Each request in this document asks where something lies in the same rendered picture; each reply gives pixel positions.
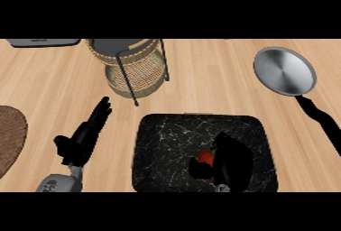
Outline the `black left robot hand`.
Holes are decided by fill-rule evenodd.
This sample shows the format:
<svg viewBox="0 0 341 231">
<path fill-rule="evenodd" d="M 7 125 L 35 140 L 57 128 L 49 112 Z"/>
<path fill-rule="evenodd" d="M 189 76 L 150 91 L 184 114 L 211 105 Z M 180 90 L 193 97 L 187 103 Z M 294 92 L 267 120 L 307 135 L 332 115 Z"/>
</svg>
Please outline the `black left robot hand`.
<svg viewBox="0 0 341 231">
<path fill-rule="evenodd" d="M 109 97 L 103 97 L 88 120 L 77 127 L 72 137 L 57 135 L 53 139 L 62 164 L 83 167 L 94 150 L 99 134 L 112 113 Z"/>
</svg>

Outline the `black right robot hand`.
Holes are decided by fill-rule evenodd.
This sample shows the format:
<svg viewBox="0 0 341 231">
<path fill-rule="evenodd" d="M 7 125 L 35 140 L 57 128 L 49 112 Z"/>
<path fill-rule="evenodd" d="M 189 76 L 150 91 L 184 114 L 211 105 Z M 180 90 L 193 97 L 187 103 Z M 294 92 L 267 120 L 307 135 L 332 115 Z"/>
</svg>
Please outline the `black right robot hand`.
<svg viewBox="0 0 341 231">
<path fill-rule="evenodd" d="M 211 143 L 212 165 L 189 161 L 189 175 L 193 179 L 211 180 L 215 186 L 224 184 L 229 192 L 243 192 L 252 177 L 252 151 L 245 144 L 224 132 L 218 133 Z"/>
</svg>

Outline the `red bell pepper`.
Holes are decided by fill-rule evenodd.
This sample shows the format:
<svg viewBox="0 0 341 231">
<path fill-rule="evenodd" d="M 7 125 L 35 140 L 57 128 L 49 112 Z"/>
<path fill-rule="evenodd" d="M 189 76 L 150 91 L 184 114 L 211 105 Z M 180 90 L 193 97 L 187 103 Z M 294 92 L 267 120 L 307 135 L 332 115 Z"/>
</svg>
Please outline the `red bell pepper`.
<svg viewBox="0 0 341 231">
<path fill-rule="evenodd" d="M 212 165 L 214 154 L 211 153 L 209 149 L 202 149 L 198 155 L 198 162 L 205 162 L 207 164 Z"/>
</svg>

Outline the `black marble tray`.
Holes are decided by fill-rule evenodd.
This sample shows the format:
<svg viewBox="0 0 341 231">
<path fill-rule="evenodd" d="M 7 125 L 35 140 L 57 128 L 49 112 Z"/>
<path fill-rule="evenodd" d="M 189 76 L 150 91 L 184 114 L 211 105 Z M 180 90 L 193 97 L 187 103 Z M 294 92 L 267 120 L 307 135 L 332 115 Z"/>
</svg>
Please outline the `black marble tray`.
<svg viewBox="0 0 341 231">
<path fill-rule="evenodd" d="M 139 192 L 212 192 L 209 181 L 187 173 L 187 163 L 211 146 L 218 133 L 229 134 L 252 151 L 249 192 L 279 189 L 276 168 L 260 120 L 249 115 L 150 114 L 136 138 L 131 184 Z"/>
</svg>

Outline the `wicker tiered basket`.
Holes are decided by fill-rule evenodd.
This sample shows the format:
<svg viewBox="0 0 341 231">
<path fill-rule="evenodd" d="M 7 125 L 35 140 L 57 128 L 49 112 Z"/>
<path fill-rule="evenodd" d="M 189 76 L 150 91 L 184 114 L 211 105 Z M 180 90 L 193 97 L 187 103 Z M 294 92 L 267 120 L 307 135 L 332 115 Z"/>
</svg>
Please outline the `wicker tiered basket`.
<svg viewBox="0 0 341 231">
<path fill-rule="evenodd" d="M 88 51 L 105 67 L 105 78 L 115 93 L 137 99 L 147 97 L 170 81 L 164 41 L 161 39 L 85 39 Z"/>
</svg>

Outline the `brown woven placemat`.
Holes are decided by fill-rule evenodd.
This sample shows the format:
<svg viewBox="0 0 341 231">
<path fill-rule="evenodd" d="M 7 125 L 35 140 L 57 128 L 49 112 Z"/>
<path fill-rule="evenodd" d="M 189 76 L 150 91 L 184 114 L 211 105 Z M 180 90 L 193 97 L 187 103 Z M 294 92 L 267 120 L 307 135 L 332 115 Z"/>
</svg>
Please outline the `brown woven placemat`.
<svg viewBox="0 0 341 231">
<path fill-rule="evenodd" d="M 0 179 L 18 160 L 26 133 L 28 123 L 23 113 L 12 106 L 0 106 Z"/>
</svg>

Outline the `grey flat appliance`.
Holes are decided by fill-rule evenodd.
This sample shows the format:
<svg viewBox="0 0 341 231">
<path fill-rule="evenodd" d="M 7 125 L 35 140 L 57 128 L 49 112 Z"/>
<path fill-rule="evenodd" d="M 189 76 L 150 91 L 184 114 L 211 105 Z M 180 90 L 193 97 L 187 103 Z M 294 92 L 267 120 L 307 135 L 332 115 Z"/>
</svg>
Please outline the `grey flat appliance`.
<svg viewBox="0 0 341 231">
<path fill-rule="evenodd" d="M 7 39 L 15 48 L 40 48 L 72 46 L 80 43 L 80 39 Z"/>
</svg>

